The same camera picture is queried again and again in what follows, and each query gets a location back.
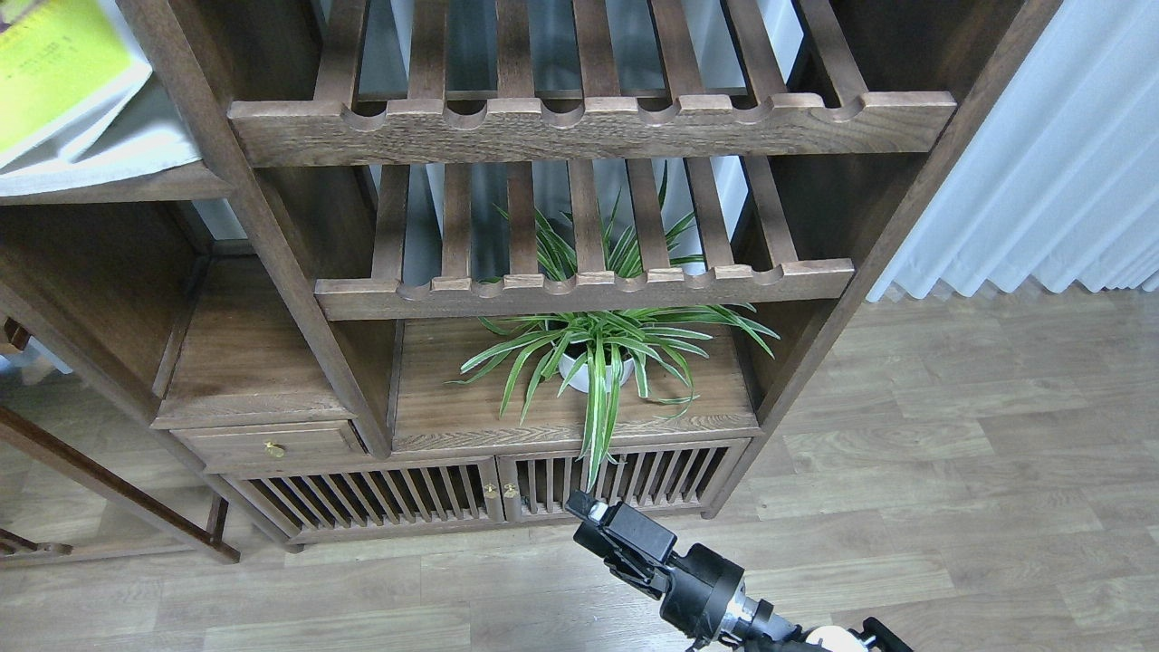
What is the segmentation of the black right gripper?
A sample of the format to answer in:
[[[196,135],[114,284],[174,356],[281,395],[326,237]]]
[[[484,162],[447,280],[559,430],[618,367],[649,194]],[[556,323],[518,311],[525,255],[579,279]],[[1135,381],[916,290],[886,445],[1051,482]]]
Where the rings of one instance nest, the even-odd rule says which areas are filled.
[[[659,599],[661,618],[695,644],[771,642],[771,605],[746,598],[739,565],[699,543],[685,556],[671,554],[675,533],[628,503],[608,506],[575,491],[564,508],[582,521],[574,541],[608,573]]]

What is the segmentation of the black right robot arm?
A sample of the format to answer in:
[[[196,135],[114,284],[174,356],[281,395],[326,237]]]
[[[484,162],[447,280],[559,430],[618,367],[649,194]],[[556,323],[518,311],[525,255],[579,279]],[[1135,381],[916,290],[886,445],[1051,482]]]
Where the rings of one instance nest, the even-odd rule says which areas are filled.
[[[713,642],[736,651],[909,651],[881,620],[852,628],[803,628],[775,614],[770,601],[748,598],[744,570],[699,543],[675,554],[675,533],[628,503],[608,506],[575,491],[566,510],[582,523],[574,541],[596,554],[611,574],[661,601],[662,620],[692,639],[690,649]]]

